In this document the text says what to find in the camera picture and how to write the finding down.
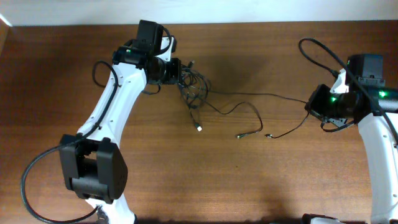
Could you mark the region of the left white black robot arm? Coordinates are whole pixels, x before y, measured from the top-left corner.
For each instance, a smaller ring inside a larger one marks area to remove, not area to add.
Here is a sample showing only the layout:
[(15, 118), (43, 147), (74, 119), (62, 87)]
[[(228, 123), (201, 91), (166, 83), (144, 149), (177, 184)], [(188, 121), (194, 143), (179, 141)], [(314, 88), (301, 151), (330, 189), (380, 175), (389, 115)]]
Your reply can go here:
[(59, 150), (65, 186), (103, 216), (106, 223), (136, 223), (124, 196), (128, 169), (120, 151), (132, 107), (147, 84), (173, 85), (182, 78), (172, 58), (176, 40), (162, 25), (141, 20), (137, 37), (120, 46), (109, 80), (90, 117), (76, 135), (64, 135)]

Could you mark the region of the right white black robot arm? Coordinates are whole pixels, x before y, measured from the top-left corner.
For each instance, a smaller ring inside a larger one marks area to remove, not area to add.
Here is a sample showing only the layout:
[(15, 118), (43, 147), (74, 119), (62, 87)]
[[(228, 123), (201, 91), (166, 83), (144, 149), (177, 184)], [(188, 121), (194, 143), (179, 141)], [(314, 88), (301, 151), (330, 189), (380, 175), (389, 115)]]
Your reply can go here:
[(397, 90), (387, 88), (383, 57), (348, 57), (332, 87), (318, 85), (305, 110), (336, 130), (353, 124), (363, 140), (372, 188), (371, 223), (397, 223), (397, 141), (387, 122), (397, 127)]

